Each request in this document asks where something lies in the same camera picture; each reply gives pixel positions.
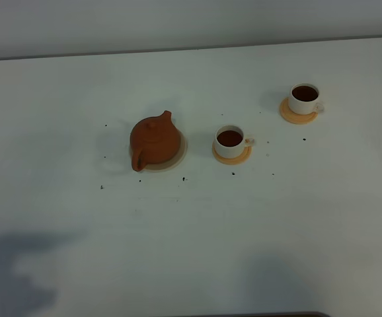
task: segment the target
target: table surface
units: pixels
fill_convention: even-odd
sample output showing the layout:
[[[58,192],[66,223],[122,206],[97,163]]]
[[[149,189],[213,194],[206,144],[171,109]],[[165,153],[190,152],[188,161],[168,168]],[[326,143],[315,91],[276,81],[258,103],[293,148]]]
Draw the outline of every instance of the table surface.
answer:
[[[301,82],[326,112],[293,125]],[[186,157],[134,172],[163,110]],[[382,39],[0,61],[0,316],[301,310],[382,316]]]

